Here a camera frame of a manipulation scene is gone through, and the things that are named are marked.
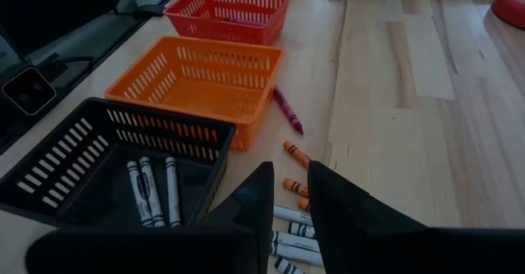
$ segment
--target orange basket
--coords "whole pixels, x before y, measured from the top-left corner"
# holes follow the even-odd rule
[[[179,0],[164,14],[182,36],[272,45],[290,0]]]
[[[284,52],[279,48],[165,37],[105,95],[110,100],[235,123],[232,147],[248,150]]]

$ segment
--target wooden tabletop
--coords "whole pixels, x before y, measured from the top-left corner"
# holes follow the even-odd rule
[[[251,150],[232,151],[213,205],[272,161],[275,203],[296,208],[281,182],[306,182],[306,170],[283,151],[289,139],[429,225],[522,226],[525,35],[500,23],[490,2],[291,0],[276,43],[286,51],[277,84],[304,136],[271,103]],[[145,24],[0,157],[0,175],[164,35],[176,35],[168,19]],[[0,271],[24,273],[28,245],[53,228],[6,212],[0,224]],[[274,229],[286,228],[274,219]]]

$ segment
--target white crayon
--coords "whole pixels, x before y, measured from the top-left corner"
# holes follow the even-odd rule
[[[155,178],[153,178],[153,170],[149,158],[142,157],[140,159],[140,170],[142,171],[144,178],[144,186],[146,189],[146,195],[148,196],[149,210],[153,219],[153,225],[155,227],[164,227],[164,216],[162,215],[161,202],[158,200],[157,185],[155,185]]]
[[[288,221],[296,221],[304,225],[313,226],[312,217],[306,212],[299,212],[293,209],[283,208],[279,205],[274,205],[273,215]]]
[[[315,230],[312,226],[307,226],[303,224],[299,224],[297,222],[291,221],[288,225],[288,233],[297,235],[297,236],[303,236],[311,239],[316,239],[315,236]]]
[[[304,274],[304,272],[294,266],[293,263],[288,262],[288,260],[283,257],[277,258],[277,262],[274,266],[277,271],[282,274]]]
[[[301,249],[312,250],[320,253],[319,244],[316,240],[309,239],[306,237],[301,237],[297,235],[292,235],[284,232],[272,232],[272,242],[277,242],[280,244],[286,244],[295,246]]]
[[[271,254],[289,258],[303,263],[309,263],[316,266],[322,266],[322,257],[320,253],[311,250],[300,249],[286,244],[272,243]]]
[[[170,227],[180,226],[179,187],[175,159],[166,158],[167,205],[170,214]]]
[[[137,163],[128,162],[127,166],[128,172],[130,173],[131,188],[133,189],[133,195],[135,196],[135,202],[137,203],[137,209],[139,211],[140,222],[142,226],[153,227],[153,220],[149,212],[148,197],[140,184],[141,179]]]

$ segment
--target plastic basket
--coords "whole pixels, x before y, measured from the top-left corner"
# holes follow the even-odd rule
[[[164,14],[182,36],[272,45],[290,0],[179,0]]]
[[[160,39],[107,91],[112,100],[227,121],[248,150],[272,99],[284,52],[206,39]]]
[[[235,126],[90,98],[0,181],[2,209],[52,226],[141,227],[126,163],[147,156],[167,211],[174,156],[183,226],[209,209]]]

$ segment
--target orange crayon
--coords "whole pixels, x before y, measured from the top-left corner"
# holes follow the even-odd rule
[[[306,199],[305,197],[301,197],[301,199],[299,199],[297,206],[305,212],[310,212],[310,200]]]
[[[285,187],[286,190],[295,192],[301,196],[308,197],[308,187],[299,183],[298,181],[285,178],[282,181],[282,186]]]
[[[285,150],[288,151],[288,153],[290,153],[291,156],[293,156],[299,163],[301,163],[303,167],[306,167],[308,169],[310,158],[306,156],[306,154],[304,154],[303,151],[295,147],[295,145],[292,144],[289,140],[286,140],[285,143],[282,145],[285,148]]]

